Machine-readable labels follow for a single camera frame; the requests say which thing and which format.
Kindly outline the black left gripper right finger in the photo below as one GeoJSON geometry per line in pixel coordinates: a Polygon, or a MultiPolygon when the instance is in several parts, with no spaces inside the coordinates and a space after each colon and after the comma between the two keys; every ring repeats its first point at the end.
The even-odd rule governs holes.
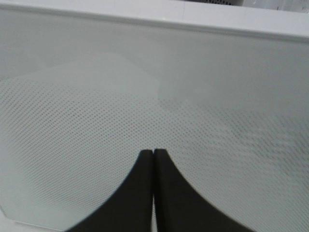
{"type": "Polygon", "coordinates": [[[159,232],[251,231],[195,191],[164,149],[154,150],[154,204],[159,232]]]}

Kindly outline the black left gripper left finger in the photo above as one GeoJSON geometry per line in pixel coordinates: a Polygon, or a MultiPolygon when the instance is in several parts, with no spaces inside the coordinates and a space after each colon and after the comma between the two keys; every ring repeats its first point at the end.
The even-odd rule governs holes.
{"type": "Polygon", "coordinates": [[[142,150],[119,188],[69,232],[150,232],[152,230],[154,155],[142,150]]]}

